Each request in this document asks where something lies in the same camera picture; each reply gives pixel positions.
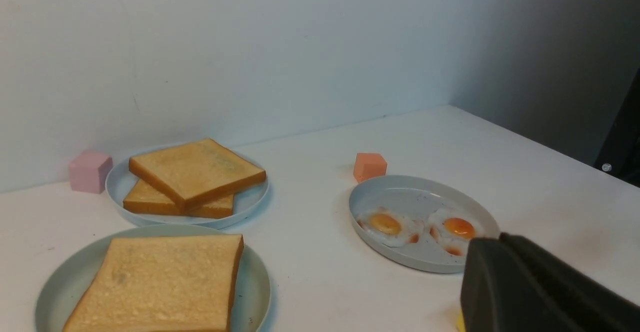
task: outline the plate rim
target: plate rim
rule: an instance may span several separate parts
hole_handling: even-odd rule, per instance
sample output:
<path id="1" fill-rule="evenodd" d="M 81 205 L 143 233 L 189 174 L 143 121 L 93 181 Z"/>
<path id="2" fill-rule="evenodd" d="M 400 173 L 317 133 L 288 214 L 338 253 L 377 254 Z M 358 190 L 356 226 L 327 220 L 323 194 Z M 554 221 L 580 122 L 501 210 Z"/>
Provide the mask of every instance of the plate rim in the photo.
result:
<path id="1" fill-rule="evenodd" d="M 224 229 L 224 228 L 228 228 L 231 227 L 237 223 L 240 223 L 242 220 L 246 220 L 247 218 L 249 218 L 249 216 L 251 216 L 254 212 L 256 212 L 258 210 L 258 207 L 260 207 L 263 203 L 263 201 L 265 200 L 265 197 L 267 195 L 269 195 L 270 193 L 270 189 L 271 189 L 271 184 L 270 184 L 270 180 L 269 180 L 269 174 L 266 174 L 265 180 L 264 182 L 262 182 L 261 184 L 257 184 L 257 186 L 260 186 L 262 184 L 265 184 L 265 189 L 264 189 L 264 193 L 260 196 L 260 198 L 249 208 L 245 209 L 244 211 L 240 212 L 240 213 L 233 213 L 230 216 L 226 216 L 223 218 L 208 218 L 208 220 L 205 221 L 201 221 L 201 222 L 160 222 L 157 220 L 150 220 L 149 218 L 146 218 L 144 215 L 145 214 L 152 214 L 152 213 L 133 213 L 131 211 L 128 211 L 127 209 L 125 209 L 125 207 L 121 206 L 115 199 L 114 196 L 112 196 L 112 191 L 110 191 L 109 188 L 109 181 L 112 179 L 116 179 L 116 177 L 114 177 L 115 174 L 112 174 L 117 168 L 121 168 L 123 165 L 127 165 L 126 170 L 129 170 L 128 165 L 129 165 L 129 159 L 133 156 L 137 156 L 137 155 L 141 155 L 141 154 L 147 154 L 149 152 L 154 152 L 154 151 L 158 151 L 158 150 L 162 150 L 165 148 L 170 148 L 170 147 L 176 147 L 176 146 L 181 146 L 181 145 L 185 145 L 189 142 L 174 142 L 174 143 L 167 143 L 167 144 L 163 144 L 163 145 L 156 145 L 153 147 L 147 147 L 147 148 L 143 148 L 140 149 L 138 152 L 136 152 L 135 154 L 131 154 L 129 157 L 124 158 L 122 161 L 120 161 L 119 163 L 116 163 L 111 170 L 107 173 L 107 177 L 104 181 L 104 189 L 107 193 L 107 196 L 109 197 L 109 200 L 112 202 L 112 204 L 114 204 L 116 211 L 122 216 L 122 218 L 124 218 L 125 220 L 133 223 L 134 225 L 138 226 L 138 227 L 147 227 L 147 226 L 153 226 L 153 225 L 192 225 L 192 226 L 200 226 L 200 227 L 207 227 L 207 228 L 212 228 L 212 229 Z M 247 160 L 249 163 L 252 163 L 256 166 L 258 166 L 259 168 L 263 169 L 266 171 L 266 169 L 260 164 L 258 163 L 255 159 L 241 153 L 238 152 L 237 150 L 231 149 L 231 148 L 227 148 L 227 150 L 233 152 L 233 154 L 236 154 L 237 156 L 239 156 L 242 159 Z M 136 220 L 144 220 L 147 223 L 139 223 L 139 222 L 135 222 Z"/>
<path id="2" fill-rule="evenodd" d="M 84 250 L 87 250 L 88 248 L 94 246 L 94 245 L 98 245 L 100 243 L 102 243 L 104 240 L 107 239 L 113 239 L 113 238 L 117 238 L 117 237 L 126 237 L 127 234 L 132 233 L 133 231 L 138 231 L 138 230 L 155 230 L 155 229 L 163 229 L 163 228 L 187 228 L 187 229 L 194 229 L 194 230 L 200 230 L 200 231 L 207 231 L 208 233 L 206 234 L 190 234 L 190 236 L 211 236 L 211 235 L 228 235 L 230 233 L 224 232 L 224 231 L 220 231 L 219 229 L 215 229 L 215 228 L 211 228 L 211 227 L 205 227 L 203 225 L 192 225 L 192 224 L 187 224 L 187 223 L 161 223 L 161 224 L 153 224 L 153 225 L 146 225 L 144 227 L 133 227 L 133 228 L 128 228 L 125 229 L 123 231 L 119 231 L 119 232 L 115 232 L 112 234 L 109 234 L 108 236 L 104 236 L 102 238 L 98 238 L 97 240 L 92 241 L 91 243 L 86 244 L 84 247 L 76 250 L 75 252 L 73 252 L 73 254 L 71 254 L 69 257 L 67 257 L 66 259 L 64 259 L 64 261 L 60 264 L 58 264 L 58 266 L 53 270 L 53 272 L 50 273 L 50 275 L 48 275 L 48 277 L 46 278 L 46 281 L 44 282 L 44 284 L 41 285 L 41 288 L 39 289 L 39 293 L 38 293 L 38 298 L 36 299 L 36 303 L 35 306 L 33 308 L 33 312 L 32 312 L 32 325 L 33 325 L 33 330 L 35 332 L 39 332 L 38 330 L 38 311 L 39 311 L 39 305 L 41 305 L 41 298 L 42 298 L 42 293 L 44 292 L 44 289 L 50 284 L 51 282 L 51 278 L 54 277 L 54 275 L 67 263 L 69 263 L 69 261 L 71 261 L 71 259 L 73 259 L 74 257 L 76 257 L 78 254 L 82 253 Z M 167 232 L 167 231 L 163 231 L 163 234 L 170 234 L 171 232 Z M 233 234 L 240 234 L 243 237 L 244 240 L 244 234 L 242 234 L 241 232 L 238 233 L 233 233 Z M 183 236 L 183 234 L 178 234 L 177 236 L 174 237 L 180 237 Z M 267 280 L 267 289 L 268 289 L 268 293 L 269 293 L 269 298 L 268 298 L 268 302 L 267 302 L 267 308 L 264 312 L 264 316 L 262 318 L 262 321 L 260 321 L 260 324 L 258 325 L 258 327 L 256 328 L 257 332 L 260 332 L 263 330 L 263 328 L 265 327 L 265 323 L 268 321 L 270 313 L 272 313 L 272 302 L 273 302 L 273 298 L 274 298 L 274 287 L 273 287 L 273 282 L 272 282 L 272 276 L 269 273 L 269 269 L 267 268 L 267 265 L 265 264 L 265 261 L 263 261 L 262 257 L 260 257 L 260 254 L 258 254 L 253 248 L 251 248 L 248 244 L 244 244 L 243 250 L 242 250 L 242 254 L 244 255 L 244 253 L 249 250 L 250 253 L 253 255 L 252 258 L 256 259 L 258 262 L 260 262 L 260 264 L 262 265 L 262 267 L 264 268 L 264 271 L 266 273 L 266 280 Z"/>
<path id="3" fill-rule="evenodd" d="M 486 213 L 487 216 L 489 216 L 491 218 L 491 222 L 494 224 L 494 227 L 497 231 L 497 233 L 500 233 L 500 226 L 498 225 L 498 221 L 496 221 L 496 218 L 494 218 L 494 216 L 482 205 L 480 204 L 477 200 L 473 199 L 471 196 L 467 195 L 466 193 L 458 190 L 457 188 L 453 188 L 452 186 L 448 186 L 447 184 L 444 184 L 442 182 L 438 182 L 438 181 L 434 181 L 432 179 L 427 179 L 427 178 L 423 178 L 423 177 L 416 177 L 415 175 L 404 175 L 404 174 L 386 174 L 386 175 L 380 175 L 378 177 L 372 177 L 370 179 L 367 179 L 366 181 L 363 181 L 359 184 L 357 184 L 356 186 L 354 186 L 350 193 L 349 193 L 349 199 L 348 199 L 348 204 L 349 204 L 349 218 L 350 218 L 350 222 L 351 222 L 351 226 L 353 227 L 353 229 L 355 230 L 356 234 L 360 237 L 360 239 L 362 241 L 364 241 L 364 243 L 366 243 L 366 245 L 368 245 L 368 247 L 370 247 L 372 250 L 374 250 L 375 252 L 379 253 L 380 255 L 382 255 L 383 257 L 386 257 L 387 259 L 400 264 L 402 266 L 406 266 L 408 268 L 412 268 L 412 269 L 416 269 L 419 271 L 424 271 L 424 272 L 428 272 L 428 273 L 437 273 L 440 275 L 451 275 L 451 274 L 455 274 L 455 273 L 461 273 L 464 271 L 464 268 L 466 266 L 466 262 L 465 263 L 461 263 L 461 264 L 446 264 L 446 263 L 439 263 L 439 262 L 434 262 L 434 261 L 427 261 L 425 259 L 418 259 L 416 257 L 413 256 L 407 256 L 406 254 L 402 254 L 400 252 L 396 252 L 395 250 L 393 250 L 391 247 L 386 246 L 378 241 L 375 241 L 371 236 L 369 236 L 369 234 L 367 234 L 358 224 L 358 221 L 356 220 L 355 216 L 354 216 L 354 210 L 352 209 L 352 204 L 354 203 L 353 199 L 354 199 L 354 192 L 358 189 L 358 188 L 366 188 L 366 184 L 372 184 L 373 182 L 375 182 L 376 180 L 382 180 L 382 179 L 388 179 L 388 178 L 402 178 L 402 179 L 410 179 L 410 180 L 419 180 L 421 182 L 427 182 L 428 184 L 435 184 L 437 186 L 441 186 L 444 187 L 446 189 L 450 189 L 455 191 L 455 193 L 461 195 L 462 197 L 464 197 L 465 199 L 467 199 L 469 202 L 473 203 L 474 205 L 476 205 L 476 207 L 482 209 L 482 211 L 484 213 Z M 425 268 L 424 266 L 435 266 L 436 269 L 434 270 L 433 268 Z"/>

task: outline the stacked toast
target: stacked toast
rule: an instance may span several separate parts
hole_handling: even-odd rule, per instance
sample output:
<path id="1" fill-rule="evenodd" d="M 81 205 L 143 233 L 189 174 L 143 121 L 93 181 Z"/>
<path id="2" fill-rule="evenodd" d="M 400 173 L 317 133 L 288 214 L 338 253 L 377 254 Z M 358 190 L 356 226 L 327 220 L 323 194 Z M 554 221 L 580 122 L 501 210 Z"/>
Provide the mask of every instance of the stacked toast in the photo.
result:
<path id="1" fill-rule="evenodd" d="M 225 218 L 234 195 L 261 184 L 266 172 L 210 138 L 133 156 L 139 180 L 123 201 L 136 214 Z"/>

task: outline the bread slice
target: bread slice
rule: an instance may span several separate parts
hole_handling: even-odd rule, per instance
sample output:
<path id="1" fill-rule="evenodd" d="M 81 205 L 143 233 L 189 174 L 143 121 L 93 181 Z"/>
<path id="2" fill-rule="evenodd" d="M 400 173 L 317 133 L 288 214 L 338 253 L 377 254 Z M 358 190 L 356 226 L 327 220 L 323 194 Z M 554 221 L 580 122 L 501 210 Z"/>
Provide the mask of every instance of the bread slice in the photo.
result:
<path id="1" fill-rule="evenodd" d="M 242 234 L 114 238 L 62 332 L 229 332 Z"/>
<path id="2" fill-rule="evenodd" d="M 122 201 L 124 209 L 135 214 L 162 216 L 188 216 L 201 218 L 225 218 L 234 213 L 234 195 L 227 195 L 209 202 L 193 211 L 181 212 L 176 203 L 150 184 L 138 179 Z"/>
<path id="3" fill-rule="evenodd" d="M 265 170 L 210 138 L 133 156 L 128 170 L 169 197 L 182 212 L 267 178 Z"/>

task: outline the speckled plate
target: speckled plate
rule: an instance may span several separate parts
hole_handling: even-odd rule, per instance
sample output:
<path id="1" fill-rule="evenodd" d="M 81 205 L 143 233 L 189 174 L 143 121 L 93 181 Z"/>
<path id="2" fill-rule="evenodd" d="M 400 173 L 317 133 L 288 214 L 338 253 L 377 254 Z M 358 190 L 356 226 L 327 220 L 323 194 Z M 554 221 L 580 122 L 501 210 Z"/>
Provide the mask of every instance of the speckled plate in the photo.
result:
<path id="1" fill-rule="evenodd" d="M 459 273 L 464 271 L 465 257 L 447 253 L 426 231 L 418 243 L 387 247 L 357 222 L 359 215 L 379 207 L 424 222 L 436 210 L 449 207 L 473 218 L 484 229 L 485 237 L 500 234 L 498 223 L 480 203 L 445 184 L 408 175 L 384 175 L 358 184 L 349 196 L 351 222 L 357 234 L 387 259 L 421 271 Z"/>
<path id="2" fill-rule="evenodd" d="M 69 257 L 53 272 L 39 294 L 36 332 L 61 332 L 80 297 L 94 280 L 114 237 L 219 235 L 215 229 L 188 224 L 160 224 L 128 229 L 102 238 Z M 265 264 L 245 245 L 235 282 L 231 332 L 257 332 L 269 313 L 272 285 Z"/>
<path id="3" fill-rule="evenodd" d="M 140 154 L 161 150 L 171 146 L 176 146 L 176 144 L 162 145 L 142 150 L 140 151 Z M 242 157 L 259 168 L 263 168 L 259 163 L 241 153 L 234 151 L 234 154 Z M 107 175 L 107 180 L 105 182 L 107 194 L 115 204 L 115 208 L 118 213 L 136 226 L 181 224 L 200 225 L 221 230 L 223 228 L 230 227 L 231 225 L 235 225 L 236 223 L 251 216 L 258 210 L 261 202 L 263 202 L 265 196 L 267 196 L 267 193 L 269 192 L 269 173 L 267 172 L 267 179 L 265 182 L 242 191 L 241 193 L 236 193 L 233 198 L 233 214 L 231 216 L 216 219 L 192 216 L 153 215 L 132 213 L 124 209 L 122 206 L 122 201 L 128 195 L 129 191 L 131 191 L 136 182 L 138 182 L 138 177 L 129 171 L 128 158 L 113 166 L 112 170 Z"/>

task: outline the egg yolk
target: egg yolk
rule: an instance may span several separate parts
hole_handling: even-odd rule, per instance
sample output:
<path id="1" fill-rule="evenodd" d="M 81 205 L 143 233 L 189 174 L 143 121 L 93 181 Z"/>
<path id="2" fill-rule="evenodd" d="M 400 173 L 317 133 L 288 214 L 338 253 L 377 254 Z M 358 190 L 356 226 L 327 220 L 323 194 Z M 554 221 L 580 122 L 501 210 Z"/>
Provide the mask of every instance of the egg yolk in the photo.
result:
<path id="1" fill-rule="evenodd" d="M 462 237 L 467 240 L 471 240 L 476 236 L 476 230 L 473 225 L 462 218 L 448 218 L 443 224 L 445 230 L 455 236 Z"/>
<path id="2" fill-rule="evenodd" d="M 386 213 L 376 213 L 368 220 L 371 227 L 390 236 L 398 236 L 402 231 L 400 222 Z"/>

